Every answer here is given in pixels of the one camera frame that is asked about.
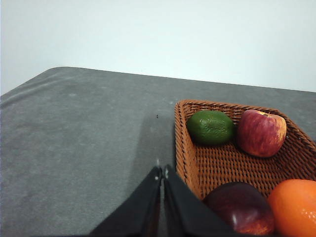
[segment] gray table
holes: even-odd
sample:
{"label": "gray table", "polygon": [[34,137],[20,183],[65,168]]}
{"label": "gray table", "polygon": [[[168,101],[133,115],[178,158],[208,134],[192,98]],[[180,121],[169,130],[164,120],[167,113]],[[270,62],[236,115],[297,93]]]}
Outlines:
{"label": "gray table", "polygon": [[316,93],[53,68],[1,97],[1,236],[91,231],[156,159],[174,165],[181,99],[278,108],[316,140]]}

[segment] orange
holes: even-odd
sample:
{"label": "orange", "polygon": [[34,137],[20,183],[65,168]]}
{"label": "orange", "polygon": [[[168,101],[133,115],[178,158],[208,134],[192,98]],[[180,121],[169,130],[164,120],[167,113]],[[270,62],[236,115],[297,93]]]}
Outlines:
{"label": "orange", "polygon": [[316,237],[316,181],[289,179],[268,197],[276,230],[285,237]]}

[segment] apple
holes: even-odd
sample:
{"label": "apple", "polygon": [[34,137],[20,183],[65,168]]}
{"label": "apple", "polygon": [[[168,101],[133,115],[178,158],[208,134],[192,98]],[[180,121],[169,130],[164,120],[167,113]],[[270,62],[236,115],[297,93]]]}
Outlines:
{"label": "apple", "polygon": [[236,232],[268,235],[274,231],[274,216],[268,202],[250,184],[223,184],[209,193],[203,203]]}
{"label": "apple", "polygon": [[257,157],[275,155],[284,143],[285,119],[258,110],[247,110],[237,127],[237,143],[245,152]]}

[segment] citrus fruit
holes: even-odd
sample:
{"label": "citrus fruit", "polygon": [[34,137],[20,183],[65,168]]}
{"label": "citrus fruit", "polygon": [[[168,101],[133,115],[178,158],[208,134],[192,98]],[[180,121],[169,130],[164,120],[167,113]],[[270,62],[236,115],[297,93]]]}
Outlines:
{"label": "citrus fruit", "polygon": [[187,121],[191,138],[202,145],[219,145],[234,135],[233,121],[221,111],[202,110]]}
{"label": "citrus fruit", "polygon": [[276,230],[285,237],[316,236],[316,181],[289,179],[268,197]]}

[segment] basket weave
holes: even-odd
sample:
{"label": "basket weave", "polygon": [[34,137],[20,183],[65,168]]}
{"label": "basket weave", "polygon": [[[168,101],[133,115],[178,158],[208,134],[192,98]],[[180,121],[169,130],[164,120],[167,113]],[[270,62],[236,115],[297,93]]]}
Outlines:
{"label": "basket weave", "polygon": [[[224,112],[238,124],[246,110],[259,110],[283,117],[286,139],[276,155],[257,158],[240,150],[235,141],[221,146],[200,146],[192,142],[186,122],[200,110]],[[177,173],[191,191],[203,199],[221,184],[241,181],[253,185],[263,196],[286,179],[316,180],[316,144],[307,134],[277,109],[249,105],[182,100],[175,106]]]}

